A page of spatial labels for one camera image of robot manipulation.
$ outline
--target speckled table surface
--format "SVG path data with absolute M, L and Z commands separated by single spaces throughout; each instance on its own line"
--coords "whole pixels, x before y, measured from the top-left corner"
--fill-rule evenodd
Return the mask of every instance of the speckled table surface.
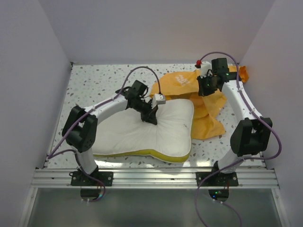
M 74 65 L 55 135 L 54 146 L 62 138 L 61 132 L 66 119 L 70 110 L 76 104 L 81 107 L 86 107 L 113 95 L 114 91 L 121 87 L 129 71 L 136 66 L 139 65 Z M 159 77 L 162 77 L 168 72 L 193 71 L 195 69 L 193 64 L 151 64 L 148 66 L 154 69 Z M 155 77 L 145 69 L 135 71 L 127 83 L 132 84 L 135 79 L 148 85 L 149 88 L 151 88 L 155 82 Z M 101 168 L 212 166 L 216 160 L 222 158 L 229 150 L 229 139 L 237 125 L 235 115 L 228 102 L 221 110 L 217 120 L 222 122 L 226 133 L 222 136 L 207 140 L 192 140 L 190 157 L 183 164 L 166 163 L 153 157 L 140 156 L 98 158 L 96 159 L 96 163 Z M 70 146 L 64 142 L 59 150 L 68 148 L 70 148 Z M 54 157 L 49 160 L 46 165 L 47 168 L 77 167 L 74 155 L 71 152 Z M 260 160 L 252 160 L 244 162 L 242 166 L 263 166 L 263 163 Z

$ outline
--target purple cable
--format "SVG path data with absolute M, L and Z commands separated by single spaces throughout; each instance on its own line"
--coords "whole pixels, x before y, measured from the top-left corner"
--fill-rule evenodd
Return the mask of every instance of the purple cable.
M 219 170 L 215 171 L 214 173 L 208 175 L 206 178 L 204 178 L 204 179 L 200 182 L 200 184 L 198 185 L 197 191 L 196 191 L 196 196 L 195 196 L 195 209 L 196 209 L 196 212 L 197 212 L 197 215 L 198 215 L 199 219 L 201 220 L 201 222 L 202 222 L 206 227 L 209 227 L 209 225 L 207 225 L 207 223 L 203 220 L 203 218 L 202 218 L 201 215 L 200 215 L 200 211 L 199 211 L 199 209 L 198 209 L 198 193 L 199 193 L 199 189 L 200 189 L 201 185 L 202 185 L 208 178 L 210 178 L 210 177 L 212 177 L 212 176 L 218 174 L 218 173 L 221 172 L 222 170 L 225 170 L 225 169 L 230 168 L 230 167 L 232 167 L 232 166 L 234 166 L 234 165 L 236 165 L 236 164 L 239 164 L 239 163 L 243 162 L 244 160 L 247 160 L 247 159 L 270 160 L 270 159 L 274 159 L 274 158 L 278 157 L 278 156 L 281 154 L 281 151 L 282 151 L 282 143 L 281 143 L 281 140 L 280 140 L 278 134 L 276 133 L 276 131 L 275 131 L 272 127 L 270 127 L 265 121 L 263 121 L 259 116 L 256 115 L 256 113 L 252 110 L 251 106 L 249 105 L 248 101 L 246 100 L 244 94 L 243 94 L 242 91 L 240 90 L 240 83 L 239 83 L 239 77 L 240 77 L 240 76 L 239 76 L 239 66 L 238 66 L 238 64 L 237 64 L 237 61 L 236 61 L 231 55 L 229 55 L 229 54 L 227 54 L 227 53 L 225 53 L 225 52 L 217 52 L 217 51 L 215 51 L 215 52 L 210 52 L 210 53 L 204 55 L 200 60 L 202 61 L 206 56 L 208 56 L 208 55 L 210 55 L 210 54 L 214 54 L 214 53 L 219 53 L 219 54 L 226 55 L 226 56 L 230 57 L 230 58 L 233 60 L 233 62 L 234 62 L 235 65 L 236 65 L 236 68 L 237 68 L 237 79 L 236 79 L 237 88 L 238 88 L 238 91 L 239 91 L 239 93 L 240 93 L 240 95 L 241 95 L 241 97 L 242 97 L 242 99 L 243 99 L 243 102 L 245 103 L 245 105 L 247 106 L 247 108 L 249 109 L 249 111 L 251 112 L 251 114 L 252 114 L 255 118 L 257 118 L 265 127 L 267 127 L 267 128 L 274 134 L 274 136 L 275 136 L 275 138 L 276 138 L 276 140 L 277 140 L 277 142 L 278 142 L 279 149 L 278 149 L 278 152 L 277 152 L 275 155 L 273 155 L 273 156 L 271 156 L 271 157 L 267 157 L 267 158 L 264 158 L 264 157 L 244 157 L 244 158 L 241 159 L 241 160 L 238 160 L 238 161 L 236 161 L 236 162 L 234 162 L 234 163 L 232 163 L 232 164 L 230 164 L 230 165 L 228 165 L 228 166 L 226 166 L 226 167 L 224 167 L 224 168 L 222 168 L 222 169 L 219 169 Z M 224 202 L 223 204 L 224 204 L 225 206 L 229 207 L 230 209 L 232 209 L 232 210 L 236 213 L 236 215 L 239 217 L 239 220 L 240 220 L 240 226 L 242 226 L 242 218 L 241 218 L 240 214 L 239 214 L 231 205 L 228 205 L 228 204 L 225 203 L 225 202 Z
M 158 76 L 157 76 L 157 74 L 155 73 L 154 70 L 152 70 L 152 69 L 149 68 L 148 66 L 138 66 L 138 67 L 136 67 L 136 68 L 130 70 L 130 72 L 129 72 L 128 75 L 126 76 L 126 78 L 125 78 L 125 80 L 124 80 L 124 82 L 123 82 L 123 84 L 122 84 L 122 87 L 121 87 L 121 89 L 119 90 L 118 94 L 117 94 L 116 96 L 114 96 L 112 99 L 108 99 L 108 100 L 106 100 L 106 101 L 104 101 L 104 102 L 102 102 L 102 103 L 100 103 L 100 104 L 94 106 L 94 108 L 92 108 L 91 110 L 87 111 L 83 116 L 81 116 L 78 120 L 76 120 L 75 123 L 72 124 L 72 126 L 67 130 L 66 134 L 62 137 L 62 139 L 59 141 L 59 143 L 54 147 L 54 149 L 52 150 L 52 152 L 47 156 L 48 159 L 51 159 L 51 158 L 53 158 L 53 157 L 55 157 L 55 156 L 57 156 L 57 155 L 59 155 L 59 154 L 63 154 L 63 153 L 68 152 L 68 151 L 74 152 L 76 162 L 77 162 L 77 164 L 78 164 L 80 170 L 84 173 L 84 175 L 86 175 L 88 178 L 90 178 L 90 179 L 92 179 L 92 180 L 94 180 L 94 181 L 97 181 L 98 183 L 100 183 L 100 186 L 102 186 L 102 187 L 104 188 L 103 193 L 102 193 L 102 196 L 99 196 L 99 197 L 98 197 L 97 199 L 95 199 L 95 200 L 91 200 L 91 202 L 98 201 L 98 200 L 100 200 L 100 199 L 104 196 L 104 194 L 105 194 L 105 185 L 104 185 L 100 180 L 98 180 L 98 179 L 96 179 L 96 178 L 90 176 L 88 173 L 86 173 L 86 172 L 84 171 L 84 169 L 82 168 L 82 166 L 81 166 L 80 163 L 79 163 L 77 151 L 75 151 L 75 150 L 73 150 L 73 149 L 66 149 L 66 150 L 60 151 L 60 152 L 58 152 L 58 153 L 56 153 L 56 154 L 55 154 L 55 152 L 56 152 L 56 150 L 61 146 L 61 144 L 64 142 L 64 140 L 67 138 L 67 136 L 68 136 L 69 133 L 72 131 L 72 129 L 73 129 L 76 125 L 78 125 L 79 122 L 80 122 L 82 119 L 84 119 L 85 117 L 87 117 L 91 112 L 93 112 L 94 110 L 98 109 L 98 108 L 101 107 L 102 105 L 107 104 L 107 103 L 109 103 L 109 102 L 115 100 L 115 99 L 122 93 L 122 91 L 123 91 L 123 89 L 124 89 L 124 86 L 125 86 L 125 84 L 126 84 L 128 78 L 129 78 L 129 76 L 132 74 L 132 72 L 134 72 L 134 71 L 137 70 L 137 69 L 148 69 L 148 70 L 150 70 L 150 71 L 155 75 L 155 77 L 156 77 L 156 79 L 157 79 L 157 82 L 158 82 L 159 94 L 161 94 L 160 81 L 159 81 L 159 78 L 158 78 Z

